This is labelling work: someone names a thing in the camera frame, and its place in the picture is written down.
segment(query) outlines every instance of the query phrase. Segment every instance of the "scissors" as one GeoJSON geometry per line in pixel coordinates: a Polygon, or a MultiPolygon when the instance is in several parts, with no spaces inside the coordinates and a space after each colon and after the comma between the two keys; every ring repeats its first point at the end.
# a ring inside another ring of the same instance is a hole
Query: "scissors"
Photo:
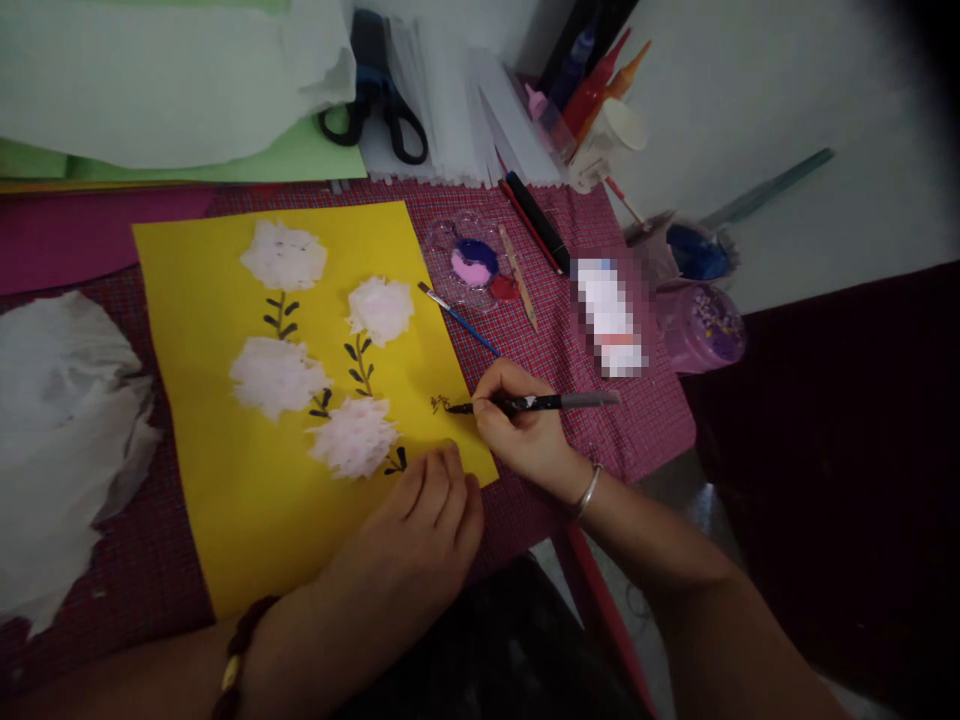
{"type": "Polygon", "coordinates": [[[397,90],[387,65],[387,28],[384,19],[370,10],[357,10],[353,15],[350,47],[357,60],[357,96],[347,104],[350,122],[347,131],[336,133],[327,127],[324,110],[317,116],[323,134],[337,145],[352,147],[360,142],[363,124],[370,117],[373,106],[384,102],[383,119],[390,128],[393,152],[407,165],[420,165],[427,159],[427,134],[420,120],[397,90]],[[406,121],[420,138],[420,152],[411,155],[403,145],[401,121],[406,121]]]}

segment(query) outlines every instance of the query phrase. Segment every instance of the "black scissors handle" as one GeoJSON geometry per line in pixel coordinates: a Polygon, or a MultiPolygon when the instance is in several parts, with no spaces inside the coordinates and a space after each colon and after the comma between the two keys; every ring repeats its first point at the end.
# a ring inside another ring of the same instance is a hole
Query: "black scissors handle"
{"type": "Polygon", "coordinates": [[[367,121],[367,118],[370,117],[371,108],[370,103],[365,100],[356,100],[352,103],[347,103],[346,108],[347,117],[350,118],[346,132],[337,133],[327,127],[327,113],[333,108],[324,110],[317,116],[317,120],[320,123],[320,129],[323,131],[323,134],[326,135],[331,142],[335,142],[337,145],[342,145],[343,147],[353,147],[360,142],[360,136],[363,134],[363,124],[367,121]]]}
{"type": "Polygon", "coordinates": [[[413,110],[407,105],[406,101],[400,97],[400,93],[393,93],[383,109],[383,119],[390,128],[390,142],[393,145],[393,153],[401,162],[407,165],[422,165],[427,159],[427,133],[423,130],[419,118],[413,114],[413,110]],[[401,121],[406,121],[413,131],[420,138],[420,152],[417,155],[411,155],[403,145],[403,127],[401,121]]]}

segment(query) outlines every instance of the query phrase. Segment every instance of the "pink bottle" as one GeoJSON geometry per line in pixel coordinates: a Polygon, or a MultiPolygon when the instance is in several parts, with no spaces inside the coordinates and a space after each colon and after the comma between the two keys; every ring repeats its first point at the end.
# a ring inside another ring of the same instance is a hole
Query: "pink bottle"
{"type": "Polygon", "coordinates": [[[679,373],[704,373],[743,357],[743,318],[727,294],[712,285],[657,293],[657,322],[679,373]]]}

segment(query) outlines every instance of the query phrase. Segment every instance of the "braided bracelet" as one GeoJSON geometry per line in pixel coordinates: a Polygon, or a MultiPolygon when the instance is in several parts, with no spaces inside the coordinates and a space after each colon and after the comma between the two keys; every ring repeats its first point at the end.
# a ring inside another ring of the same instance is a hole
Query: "braided bracelet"
{"type": "Polygon", "coordinates": [[[223,671],[223,681],[220,683],[220,699],[213,706],[213,720],[233,720],[240,708],[240,675],[243,671],[243,654],[253,642],[253,631],[280,598],[276,595],[267,595],[260,598],[246,614],[237,622],[237,632],[227,645],[227,668],[223,671]]]}

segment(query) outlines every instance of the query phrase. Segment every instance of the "table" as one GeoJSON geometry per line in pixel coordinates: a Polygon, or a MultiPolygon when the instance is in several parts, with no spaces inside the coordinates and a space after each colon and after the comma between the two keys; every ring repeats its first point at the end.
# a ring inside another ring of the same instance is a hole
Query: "table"
{"type": "MultiPolygon", "coordinates": [[[[533,189],[571,248],[623,246],[619,226],[602,188],[578,195],[569,187],[533,189]]],[[[330,207],[404,200],[420,238],[429,225],[455,210],[471,209],[502,222],[516,248],[536,310],[534,334],[519,302],[479,317],[477,329],[508,357],[545,378],[558,391],[596,388],[599,379],[586,348],[570,332],[568,280],[555,275],[510,203],[499,190],[437,188],[415,182],[387,185],[360,181],[334,195],[328,186],[294,184],[269,191],[221,189],[209,216],[261,210],[330,207]]],[[[160,377],[149,334],[143,277],[133,266],[75,286],[100,303],[130,340],[146,372],[160,377]]],[[[0,298],[7,311],[59,288],[0,298]]],[[[489,365],[489,352],[459,325],[447,320],[460,366],[472,389],[489,365]]],[[[563,415],[564,429],[581,452],[613,474],[637,482],[692,447],[693,419],[661,343],[643,378],[606,381],[624,405],[617,414],[563,415]]],[[[53,626],[26,641],[27,624],[0,628],[0,698],[27,692],[71,668],[159,637],[197,629],[213,620],[187,520],[177,469],[170,408],[158,382],[152,424],[166,432],[150,474],[119,516],[100,528],[90,570],[73,587],[53,626]]],[[[567,517],[537,488],[499,465],[500,480],[483,491],[486,531],[472,571],[494,572],[559,530],[567,517]]]]}

